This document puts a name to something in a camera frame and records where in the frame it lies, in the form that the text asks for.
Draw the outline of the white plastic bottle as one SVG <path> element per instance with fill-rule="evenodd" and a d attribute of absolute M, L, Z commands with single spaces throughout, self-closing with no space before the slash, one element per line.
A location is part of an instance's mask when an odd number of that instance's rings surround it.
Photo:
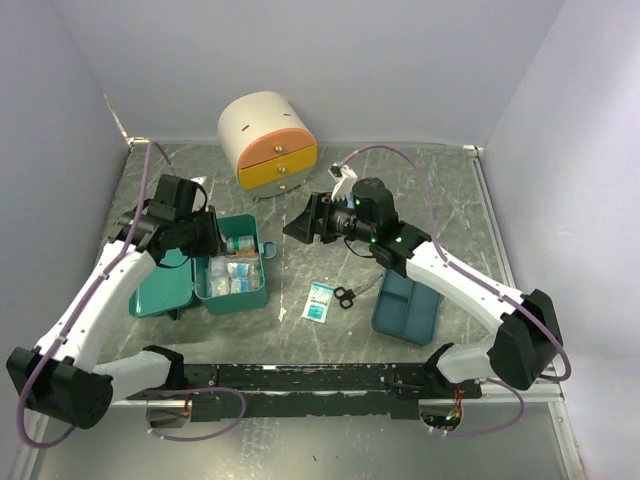
<path fill-rule="evenodd" d="M 232 253 L 254 251 L 256 240 L 253 235 L 232 236 L 226 239 L 226 247 Z"/>

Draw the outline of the brown bottle orange cap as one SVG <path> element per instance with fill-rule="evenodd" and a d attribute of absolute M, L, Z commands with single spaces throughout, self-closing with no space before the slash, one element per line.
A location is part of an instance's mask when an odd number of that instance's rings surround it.
<path fill-rule="evenodd" d="M 232 254 L 232 257 L 240 259 L 256 258 L 258 256 L 259 253 L 255 250 L 238 250 Z"/>

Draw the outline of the small blue white packets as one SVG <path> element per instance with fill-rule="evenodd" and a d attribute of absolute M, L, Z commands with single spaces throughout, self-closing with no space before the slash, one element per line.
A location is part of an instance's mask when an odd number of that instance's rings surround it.
<path fill-rule="evenodd" d="M 258 258 L 213 257 L 208 262 L 207 293 L 212 297 L 248 293 L 263 284 Z"/>

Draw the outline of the teal medicine box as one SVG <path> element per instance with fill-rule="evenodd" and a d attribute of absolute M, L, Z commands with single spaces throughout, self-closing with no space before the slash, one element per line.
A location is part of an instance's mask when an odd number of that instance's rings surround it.
<path fill-rule="evenodd" d="M 129 299 L 129 315 L 143 318 L 177 311 L 198 300 L 213 315 L 263 308 L 268 303 L 263 261 L 276 255 L 275 244 L 259 239 L 251 214 L 218 220 L 227 253 L 189 259 L 174 249 Z"/>

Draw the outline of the blue divided tray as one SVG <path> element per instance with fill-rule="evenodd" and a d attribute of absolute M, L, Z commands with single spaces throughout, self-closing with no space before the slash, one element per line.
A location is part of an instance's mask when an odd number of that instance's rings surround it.
<path fill-rule="evenodd" d="M 393 270 L 383 276 L 371 318 L 380 334 L 425 346 L 435 335 L 442 297 L 435 290 Z"/>

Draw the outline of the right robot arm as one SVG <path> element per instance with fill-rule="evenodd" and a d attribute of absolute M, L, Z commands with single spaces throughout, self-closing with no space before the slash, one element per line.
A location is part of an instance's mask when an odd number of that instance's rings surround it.
<path fill-rule="evenodd" d="M 351 201 L 330 192 L 312 194 L 304 210 L 283 228 L 303 243 L 332 243 L 340 237 L 365 242 L 376 262 L 453 301 L 487 329 L 483 342 L 445 346 L 424 374 L 426 390 L 443 398 L 459 383 L 496 378 L 527 390 L 563 348 L 551 297 L 523 293 L 460 263 L 435 239 L 400 220 L 392 193 L 378 178 L 355 182 Z"/>

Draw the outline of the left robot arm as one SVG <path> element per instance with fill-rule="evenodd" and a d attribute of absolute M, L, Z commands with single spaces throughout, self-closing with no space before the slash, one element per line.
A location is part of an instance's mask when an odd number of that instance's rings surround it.
<path fill-rule="evenodd" d="M 224 250 L 214 209 L 194 205 L 204 193 L 191 179 L 164 174 L 152 198 L 118 218 L 63 316 L 34 347 L 17 348 L 7 360 L 20 395 L 19 424 L 31 410 L 89 429 L 113 402 L 148 389 L 165 399 L 184 392 L 187 375 L 177 352 L 149 346 L 104 364 L 98 356 L 116 314 L 168 252 L 194 259 Z"/>

